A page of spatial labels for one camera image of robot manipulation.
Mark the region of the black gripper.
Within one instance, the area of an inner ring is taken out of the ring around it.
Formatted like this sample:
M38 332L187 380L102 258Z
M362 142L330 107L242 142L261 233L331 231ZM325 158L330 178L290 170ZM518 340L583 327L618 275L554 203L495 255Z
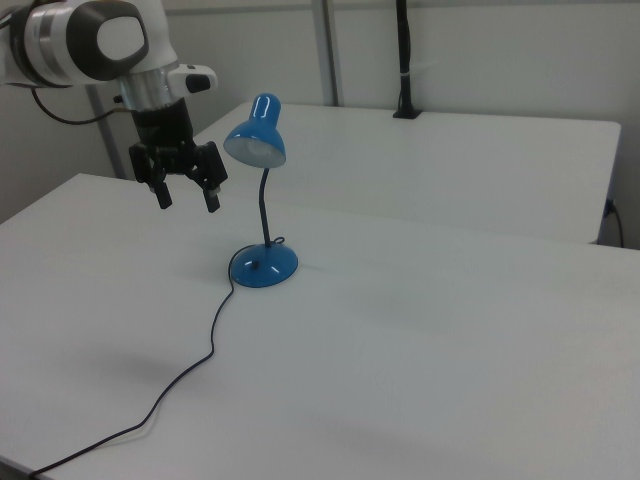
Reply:
M132 119L139 136L139 141L129 148L134 176L156 195L160 208L172 205L166 173L185 174L194 167L194 181L202 188L208 212L218 210L220 187L228 174L214 142L195 150L186 101L180 99L158 109L134 111Z

